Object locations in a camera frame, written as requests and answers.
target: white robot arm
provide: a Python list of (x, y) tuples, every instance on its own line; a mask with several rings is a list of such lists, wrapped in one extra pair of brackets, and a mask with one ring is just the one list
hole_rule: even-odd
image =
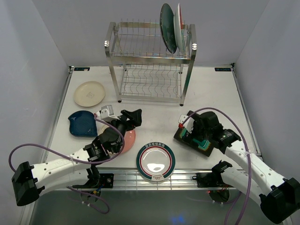
[[(179, 124), (180, 129), (186, 129), (180, 138), (181, 142), (193, 147), (203, 140), (208, 140), (214, 148), (239, 164), (246, 173), (249, 173), (248, 155), (250, 156), (252, 177), (250, 198), (260, 205), (265, 216), (273, 223), (281, 223), (300, 209), (299, 182), (294, 178), (286, 179), (255, 154), (246, 152), (240, 137), (230, 129), (223, 129), (214, 112), (204, 112), (201, 115), (195, 113), (189, 118), (181, 115)], [(248, 174), (237, 171), (230, 163), (220, 162), (212, 168), (212, 173), (218, 183), (231, 185), (246, 193)]]
[[(114, 116), (111, 105), (101, 108), (95, 115), (116, 128), (120, 134), (133, 130), (142, 123), (142, 110), (121, 111), (122, 115)], [(111, 127), (97, 136), (93, 142), (72, 153), (68, 158), (30, 165), (24, 162), (19, 165), (12, 177), (15, 198), (18, 206), (36, 201), (41, 195), (67, 186), (93, 184), (101, 180), (96, 165), (118, 154), (123, 141)]]

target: gray wall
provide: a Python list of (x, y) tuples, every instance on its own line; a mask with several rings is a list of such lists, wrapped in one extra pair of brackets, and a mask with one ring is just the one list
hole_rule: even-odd
[[(197, 65), (236, 62), (269, 0), (186, 0), (186, 23), (196, 24)], [(66, 63), (106, 65), (104, 40), (110, 21), (159, 21), (159, 0), (33, 0)], [(178, 0), (167, 0), (175, 11)]]
[[(267, 164), (300, 180), (300, 1), (270, 0), (236, 67)], [(293, 217), (300, 224), (300, 211)]]
[[(0, 0), (0, 224), (18, 224), (8, 167), (22, 143), (44, 144), (68, 67), (31, 0)], [(41, 150), (23, 148), (13, 164), (37, 163)]]

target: dish rack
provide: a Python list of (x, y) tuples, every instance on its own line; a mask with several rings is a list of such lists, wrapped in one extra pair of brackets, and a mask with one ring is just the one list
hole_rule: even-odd
[[(195, 25), (183, 27), (185, 51), (170, 53), (158, 22), (110, 23), (104, 46), (118, 102), (141, 99), (183, 106), (197, 51)], [(185, 64), (188, 68), (183, 75)]]

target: black bracket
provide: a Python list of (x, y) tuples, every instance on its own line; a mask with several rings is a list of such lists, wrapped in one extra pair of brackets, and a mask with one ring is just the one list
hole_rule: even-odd
[(228, 167), (232, 167), (232, 165), (226, 161), (220, 161), (211, 169), (211, 172), (198, 172), (192, 179), (197, 181), (198, 188), (222, 187), (225, 183), (222, 180), (221, 173)]
[(113, 188), (113, 173), (99, 173), (99, 178), (97, 181), (94, 179), (90, 179), (84, 185), (73, 185), (73, 188), (98, 188), (102, 186), (102, 188)]

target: dark green plate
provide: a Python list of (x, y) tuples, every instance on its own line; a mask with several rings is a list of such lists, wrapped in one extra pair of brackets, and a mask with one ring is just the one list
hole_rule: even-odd
[(170, 53), (175, 53), (177, 49), (175, 32), (174, 32), (174, 14), (169, 6), (165, 3), (160, 11), (160, 33), (165, 43), (165, 46)]

